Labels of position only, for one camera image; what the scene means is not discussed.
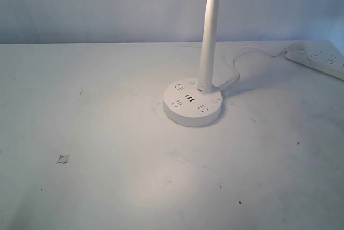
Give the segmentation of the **white desk lamp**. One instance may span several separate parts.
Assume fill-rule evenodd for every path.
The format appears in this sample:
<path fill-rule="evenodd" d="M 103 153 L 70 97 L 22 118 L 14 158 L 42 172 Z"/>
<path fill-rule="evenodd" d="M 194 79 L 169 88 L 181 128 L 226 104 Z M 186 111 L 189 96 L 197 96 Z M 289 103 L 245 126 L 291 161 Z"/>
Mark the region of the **white desk lamp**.
<path fill-rule="evenodd" d="M 223 96 L 213 85 L 219 0 L 207 0 L 199 76 L 178 80 L 163 95 L 163 109 L 172 121 L 186 127 L 202 127 L 216 121 L 222 111 Z"/>

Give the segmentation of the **torn tape scrap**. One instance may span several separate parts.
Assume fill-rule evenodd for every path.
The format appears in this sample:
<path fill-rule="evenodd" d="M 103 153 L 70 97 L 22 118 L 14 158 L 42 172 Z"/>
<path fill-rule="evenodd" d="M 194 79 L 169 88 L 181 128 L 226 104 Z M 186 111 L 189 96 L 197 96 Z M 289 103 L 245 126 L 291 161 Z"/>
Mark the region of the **torn tape scrap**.
<path fill-rule="evenodd" d="M 69 155 L 60 155 L 57 160 L 57 164 L 66 164 L 69 161 Z"/>

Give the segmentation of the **white power strip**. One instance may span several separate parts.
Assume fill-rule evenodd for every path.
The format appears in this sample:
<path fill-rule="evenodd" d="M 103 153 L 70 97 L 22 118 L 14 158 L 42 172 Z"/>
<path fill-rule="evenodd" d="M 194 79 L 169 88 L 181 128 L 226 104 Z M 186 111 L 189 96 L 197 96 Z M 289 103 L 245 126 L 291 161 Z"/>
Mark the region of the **white power strip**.
<path fill-rule="evenodd" d="M 343 80 L 343 55 L 329 41 L 308 41 L 292 44 L 285 57 L 297 64 Z"/>

